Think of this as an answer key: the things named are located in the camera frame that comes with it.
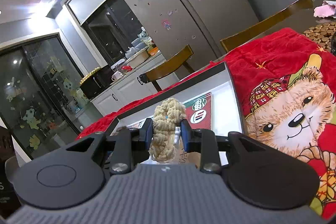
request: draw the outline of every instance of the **white cup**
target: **white cup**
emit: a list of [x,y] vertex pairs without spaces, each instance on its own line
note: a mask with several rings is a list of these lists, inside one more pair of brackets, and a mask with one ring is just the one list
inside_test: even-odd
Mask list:
[[112,82],[114,82],[115,80],[121,78],[123,76],[123,74],[120,71],[116,71],[113,75],[112,75]]

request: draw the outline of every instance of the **beige crochet toy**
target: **beige crochet toy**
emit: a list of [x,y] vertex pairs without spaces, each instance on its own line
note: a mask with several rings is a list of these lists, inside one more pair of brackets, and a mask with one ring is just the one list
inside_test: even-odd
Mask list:
[[185,106],[174,98],[163,101],[162,105],[155,108],[150,148],[152,160],[163,163],[174,159],[175,127],[185,118]]

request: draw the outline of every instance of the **red blanket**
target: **red blanket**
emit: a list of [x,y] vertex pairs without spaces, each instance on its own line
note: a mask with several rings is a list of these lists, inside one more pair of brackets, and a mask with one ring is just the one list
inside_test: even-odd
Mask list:
[[[336,212],[336,58],[286,28],[232,50],[223,61],[232,73],[249,136],[316,170],[320,188],[311,207],[330,218]],[[105,116],[79,138],[106,130],[116,116],[162,92]]]

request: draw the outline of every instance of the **white circular logo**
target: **white circular logo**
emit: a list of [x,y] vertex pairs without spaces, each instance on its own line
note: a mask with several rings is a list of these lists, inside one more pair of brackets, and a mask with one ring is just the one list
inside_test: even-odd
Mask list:
[[199,99],[193,104],[192,109],[193,110],[199,110],[199,109],[203,108],[206,103],[207,103],[207,99],[205,99],[205,98]]
[[191,116],[190,122],[191,123],[198,123],[198,122],[200,122],[204,119],[206,114],[207,114],[207,112],[205,110],[198,110]]

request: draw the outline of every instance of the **black circular cover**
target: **black circular cover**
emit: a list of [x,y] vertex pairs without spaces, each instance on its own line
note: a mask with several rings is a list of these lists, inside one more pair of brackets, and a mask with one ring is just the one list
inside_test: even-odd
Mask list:
[[50,153],[23,165],[13,185],[24,203],[38,208],[69,208],[92,198],[103,187],[102,169],[85,153]]
[[288,210],[309,204],[319,186],[313,168],[277,152],[251,152],[229,168],[228,184],[242,200],[266,209]]

